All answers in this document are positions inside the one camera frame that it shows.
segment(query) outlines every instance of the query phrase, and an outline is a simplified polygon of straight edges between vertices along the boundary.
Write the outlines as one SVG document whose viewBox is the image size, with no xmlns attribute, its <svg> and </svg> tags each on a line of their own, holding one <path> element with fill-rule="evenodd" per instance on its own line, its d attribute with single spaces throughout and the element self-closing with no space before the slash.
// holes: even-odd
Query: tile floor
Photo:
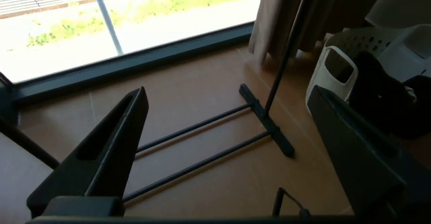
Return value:
<svg viewBox="0 0 431 224">
<path fill-rule="evenodd" d="M 259 217 L 271 214 L 277 188 L 293 194 L 312 214 L 352 214 L 319 133 L 306 111 L 305 91 L 316 56 L 299 54 L 287 68 L 271 116 L 296 149 L 283 156 L 267 137 L 232 156 L 127 203 L 126 216 L 167 218 Z M 246 83 L 264 102 L 273 67 L 262 69 L 245 45 L 175 66 L 95 87 L 22 110 L 20 129 L 63 160 L 129 91 L 144 86 L 150 110 L 140 145 L 244 103 Z M 139 154 L 126 194 L 227 149 L 264 128 L 250 111 L 216 122 Z M 50 173 L 31 155 L 0 136 L 0 219 L 30 218 L 26 197 Z M 285 200 L 282 214 L 297 215 Z"/>
</svg>

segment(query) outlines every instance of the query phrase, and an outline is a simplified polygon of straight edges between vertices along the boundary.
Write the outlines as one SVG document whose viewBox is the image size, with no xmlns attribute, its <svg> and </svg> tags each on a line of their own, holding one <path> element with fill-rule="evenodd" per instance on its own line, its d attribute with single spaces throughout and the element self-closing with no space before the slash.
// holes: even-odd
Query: pavement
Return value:
<svg viewBox="0 0 431 224">
<path fill-rule="evenodd" d="M 260 0 L 239 0 L 154 16 L 116 28 L 124 53 L 134 52 L 255 20 Z M 117 56 L 108 31 L 44 46 L 0 50 L 0 72 L 17 83 Z"/>
</svg>

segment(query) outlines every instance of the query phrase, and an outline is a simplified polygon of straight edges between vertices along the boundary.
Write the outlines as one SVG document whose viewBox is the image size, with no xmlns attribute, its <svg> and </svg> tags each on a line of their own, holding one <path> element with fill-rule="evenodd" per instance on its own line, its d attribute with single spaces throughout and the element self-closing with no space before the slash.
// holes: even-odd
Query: laundry basket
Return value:
<svg viewBox="0 0 431 224">
<path fill-rule="evenodd" d="M 329 89 L 347 100 L 358 76 L 358 69 L 352 59 L 363 50 L 378 58 L 404 32 L 405 29 L 358 28 L 330 37 L 308 84 L 306 105 L 315 85 Z"/>
</svg>

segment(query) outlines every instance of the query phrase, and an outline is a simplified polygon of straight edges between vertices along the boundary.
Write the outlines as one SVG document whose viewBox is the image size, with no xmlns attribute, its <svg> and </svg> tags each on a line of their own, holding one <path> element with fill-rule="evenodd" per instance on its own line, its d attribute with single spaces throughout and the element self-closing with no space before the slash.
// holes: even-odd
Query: green grass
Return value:
<svg viewBox="0 0 431 224">
<path fill-rule="evenodd" d="M 217 5 L 233 0 L 148 0 L 140 5 L 130 2 L 124 11 L 110 10 L 114 26 L 124 22 L 142 23 L 149 16 L 168 15 L 170 13 L 187 11 L 196 7 Z M 80 11 L 74 20 L 63 19 L 58 24 L 50 26 L 49 32 L 29 36 L 28 46 L 41 46 L 60 40 L 92 34 L 105 30 L 104 20 L 98 9 Z"/>
</svg>

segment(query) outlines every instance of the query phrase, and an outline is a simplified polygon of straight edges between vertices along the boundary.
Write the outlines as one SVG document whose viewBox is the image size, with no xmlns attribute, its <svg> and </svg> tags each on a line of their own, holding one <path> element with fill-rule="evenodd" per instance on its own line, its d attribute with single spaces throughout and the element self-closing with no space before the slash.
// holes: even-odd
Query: brown curtain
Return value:
<svg viewBox="0 0 431 224">
<path fill-rule="evenodd" d="M 276 61 L 283 55 L 290 29 L 301 0 L 261 0 L 248 49 L 263 63 L 267 53 Z M 311 51 L 317 40 L 327 32 L 362 25 L 376 0 L 313 0 L 310 13 L 303 25 L 297 49 Z"/>
</svg>

